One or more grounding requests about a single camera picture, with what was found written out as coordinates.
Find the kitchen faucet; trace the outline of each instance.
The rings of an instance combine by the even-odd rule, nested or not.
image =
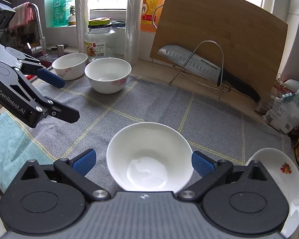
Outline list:
[[[36,18],[35,21],[36,21],[36,24],[37,24],[37,33],[38,33],[38,36],[39,36],[39,43],[40,43],[40,46],[36,46],[36,47],[32,47],[32,48],[29,47],[29,49],[31,50],[32,56],[34,56],[34,57],[37,54],[39,54],[39,52],[42,52],[42,55],[46,56],[46,55],[48,55],[48,53],[47,53],[47,50],[46,50],[45,37],[43,36],[39,8],[34,3],[30,3],[29,6],[31,8],[33,8],[33,11],[34,11],[34,14],[35,14],[35,18]]]

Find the orange bottle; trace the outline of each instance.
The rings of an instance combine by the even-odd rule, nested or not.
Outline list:
[[[156,28],[152,25],[152,17],[155,8],[162,5],[164,0],[143,0],[142,6],[142,20],[141,20],[141,30],[147,32],[156,32]],[[161,16],[162,8],[156,11],[154,23],[157,26],[159,18]]]

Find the bowl with pink flower pattern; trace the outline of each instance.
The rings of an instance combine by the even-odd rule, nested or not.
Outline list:
[[[83,53],[71,53],[56,59],[52,67],[63,80],[74,80],[84,74],[87,59],[88,56]]]
[[[131,70],[131,65],[123,59],[100,58],[86,66],[85,75],[94,90],[110,94],[124,88]]]

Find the glass jar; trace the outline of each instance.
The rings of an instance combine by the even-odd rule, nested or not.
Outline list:
[[[84,44],[88,55],[88,61],[99,58],[114,57],[117,34],[112,29],[110,20],[95,22],[89,21],[89,30],[84,35]]]

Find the bottle label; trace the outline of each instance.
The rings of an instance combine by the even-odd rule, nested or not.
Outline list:
[[[86,52],[88,56],[90,57],[105,57],[105,48],[106,48],[106,42],[101,41],[101,42],[89,42],[89,41],[84,41],[85,47],[86,47]]]
[[[64,0],[53,0],[53,20],[66,20],[66,6]]]
[[[65,1],[65,9],[66,10],[68,10],[68,9],[70,9],[70,5],[71,5],[71,2],[72,2],[73,0],[66,0]]]
[[[141,22],[145,24],[152,24],[152,17],[155,8],[157,7],[157,0],[143,0]]]

